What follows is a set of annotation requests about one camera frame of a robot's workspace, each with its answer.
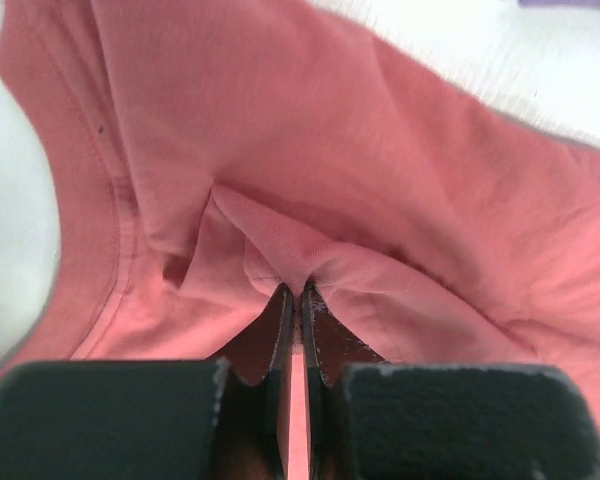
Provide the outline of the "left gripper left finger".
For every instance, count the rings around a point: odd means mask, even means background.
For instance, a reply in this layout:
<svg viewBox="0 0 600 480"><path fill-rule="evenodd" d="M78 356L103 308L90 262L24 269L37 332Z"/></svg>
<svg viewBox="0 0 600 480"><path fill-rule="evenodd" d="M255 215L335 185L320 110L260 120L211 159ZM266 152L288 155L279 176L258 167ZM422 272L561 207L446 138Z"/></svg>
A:
<svg viewBox="0 0 600 480"><path fill-rule="evenodd" d="M0 479L282 479L294 299L206 360L56 361L0 380Z"/></svg>

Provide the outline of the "pink t shirt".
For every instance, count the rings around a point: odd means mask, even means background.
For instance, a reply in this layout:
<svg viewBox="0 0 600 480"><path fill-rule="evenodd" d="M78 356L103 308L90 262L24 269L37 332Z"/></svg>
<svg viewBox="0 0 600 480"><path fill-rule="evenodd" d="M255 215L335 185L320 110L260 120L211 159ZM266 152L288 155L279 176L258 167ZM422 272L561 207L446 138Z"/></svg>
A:
<svg viewBox="0 0 600 480"><path fill-rule="evenodd" d="M305 1L9 1L47 155L50 302L0 371L206 360L294 299L285 477L313 479L301 296L392 364L562 371L600 432L600 150Z"/></svg>

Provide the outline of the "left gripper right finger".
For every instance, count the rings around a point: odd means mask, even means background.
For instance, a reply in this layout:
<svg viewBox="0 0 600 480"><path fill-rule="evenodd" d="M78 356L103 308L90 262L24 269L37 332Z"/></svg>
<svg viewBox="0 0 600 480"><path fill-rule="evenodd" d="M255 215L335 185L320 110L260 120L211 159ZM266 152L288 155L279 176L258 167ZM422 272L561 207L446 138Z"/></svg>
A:
<svg viewBox="0 0 600 480"><path fill-rule="evenodd" d="M301 296L313 479L600 479L600 432L562 371L392 364L318 288Z"/></svg>

